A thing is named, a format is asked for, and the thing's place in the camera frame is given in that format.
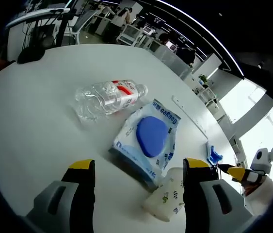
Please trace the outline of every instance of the white table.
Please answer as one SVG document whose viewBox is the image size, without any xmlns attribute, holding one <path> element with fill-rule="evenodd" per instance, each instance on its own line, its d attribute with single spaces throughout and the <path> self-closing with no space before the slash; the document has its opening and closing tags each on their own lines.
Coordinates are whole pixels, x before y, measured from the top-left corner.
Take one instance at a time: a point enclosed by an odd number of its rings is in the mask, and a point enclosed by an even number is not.
<svg viewBox="0 0 273 233">
<path fill-rule="evenodd" d="M 17 214 L 25 215 L 36 195 L 60 180 L 70 164 L 93 158 L 96 233 L 185 232 L 184 210 L 170 223 L 145 213 L 140 206 L 149 193 L 110 162 L 108 149 L 128 112 L 82 126 L 73 111 L 78 87 L 118 79 L 146 84 L 148 100 L 157 98 L 182 117 L 168 169 L 182 166 L 184 157 L 206 158 L 205 137 L 172 102 L 172 95 L 202 123 L 225 162 L 234 163 L 227 138 L 202 101 L 149 52 L 120 45 L 55 48 L 40 61 L 13 63 L 0 72 L 0 190 Z"/>
</svg>

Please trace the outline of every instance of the plastic water bottle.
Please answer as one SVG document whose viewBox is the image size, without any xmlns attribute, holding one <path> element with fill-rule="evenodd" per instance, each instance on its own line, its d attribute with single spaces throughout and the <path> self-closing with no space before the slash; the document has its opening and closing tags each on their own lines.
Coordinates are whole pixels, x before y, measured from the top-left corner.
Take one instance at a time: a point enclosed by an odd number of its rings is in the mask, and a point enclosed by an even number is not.
<svg viewBox="0 0 273 233">
<path fill-rule="evenodd" d="M 82 119 L 95 120 L 100 115 L 109 115 L 134 105 L 147 93 L 145 85 L 136 84 L 133 80 L 95 83 L 76 91 L 76 112 Z"/>
</svg>

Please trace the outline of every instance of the paper cup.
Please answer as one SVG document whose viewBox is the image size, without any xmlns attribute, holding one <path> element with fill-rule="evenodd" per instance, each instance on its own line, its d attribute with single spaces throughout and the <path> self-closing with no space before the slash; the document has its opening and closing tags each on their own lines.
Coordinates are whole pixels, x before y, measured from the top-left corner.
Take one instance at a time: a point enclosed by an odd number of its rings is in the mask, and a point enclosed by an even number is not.
<svg viewBox="0 0 273 233">
<path fill-rule="evenodd" d="M 184 206 L 183 194 L 183 168 L 173 167 L 142 207 L 157 219 L 169 222 Z"/>
</svg>

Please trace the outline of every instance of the blue object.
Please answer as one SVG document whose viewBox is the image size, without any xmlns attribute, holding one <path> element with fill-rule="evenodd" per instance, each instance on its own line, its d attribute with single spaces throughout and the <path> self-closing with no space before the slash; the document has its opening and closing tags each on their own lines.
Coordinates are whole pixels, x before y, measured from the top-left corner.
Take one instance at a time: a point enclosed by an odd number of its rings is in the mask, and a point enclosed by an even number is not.
<svg viewBox="0 0 273 233">
<path fill-rule="evenodd" d="M 154 158 L 158 156 L 164 148 L 169 129 L 166 124 L 153 116 L 148 116 L 138 123 L 136 137 L 143 153 Z"/>
<path fill-rule="evenodd" d="M 216 151 L 214 146 L 208 144 L 207 146 L 208 149 L 208 156 L 207 156 L 207 161 L 212 164 L 216 165 L 219 161 L 223 159 L 222 155 L 219 155 Z"/>
</svg>

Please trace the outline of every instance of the bottle label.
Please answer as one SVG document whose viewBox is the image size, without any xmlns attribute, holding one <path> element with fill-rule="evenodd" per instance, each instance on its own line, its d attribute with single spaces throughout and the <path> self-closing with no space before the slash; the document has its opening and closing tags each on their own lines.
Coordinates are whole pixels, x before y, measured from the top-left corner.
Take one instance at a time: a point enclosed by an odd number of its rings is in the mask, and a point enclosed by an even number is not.
<svg viewBox="0 0 273 233">
<path fill-rule="evenodd" d="M 134 83 L 129 80 L 113 81 L 121 92 L 120 108 L 127 108 L 133 105 L 138 99 L 138 91 Z"/>
</svg>

